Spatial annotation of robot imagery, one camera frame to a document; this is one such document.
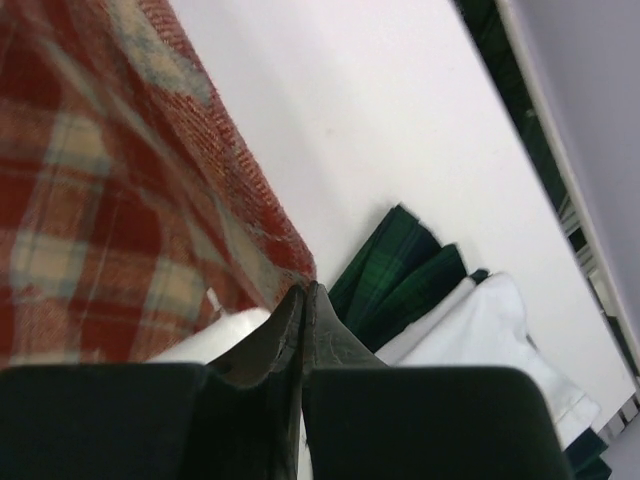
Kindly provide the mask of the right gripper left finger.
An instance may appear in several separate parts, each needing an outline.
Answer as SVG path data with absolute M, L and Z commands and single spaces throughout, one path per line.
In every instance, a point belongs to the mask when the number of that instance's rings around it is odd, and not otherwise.
M 1 374 L 5 479 L 293 479 L 305 294 L 208 364 Z

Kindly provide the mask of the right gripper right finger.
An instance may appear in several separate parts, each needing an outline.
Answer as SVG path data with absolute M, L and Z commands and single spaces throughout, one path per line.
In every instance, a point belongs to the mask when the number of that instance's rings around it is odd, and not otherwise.
M 317 479 L 566 479 L 544 398 L 510 367 L 389 367 L 305 302 L 302 411 Z

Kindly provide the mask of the green plaid skirt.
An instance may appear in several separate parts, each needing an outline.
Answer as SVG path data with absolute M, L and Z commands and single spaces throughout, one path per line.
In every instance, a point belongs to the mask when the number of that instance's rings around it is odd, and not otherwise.
M 485 269 L 468 272 L 456 245 L 441 245 L 397 205 L 357 252 L 329 297 L 339 319 L 375 354 L 432 311 L 464 278 L 479 283 L 492 274 Z M 611 469 L 601 457 L 607 445 L 593 428 L 561 446 L 575 478 L 610 478 Z

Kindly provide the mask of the red plaid skirt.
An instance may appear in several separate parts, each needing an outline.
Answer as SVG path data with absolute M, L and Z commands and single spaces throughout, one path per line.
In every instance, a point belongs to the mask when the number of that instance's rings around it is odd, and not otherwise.
M 1 5 L 1 364 L 142 362 L 313 257 L 166 1 Z

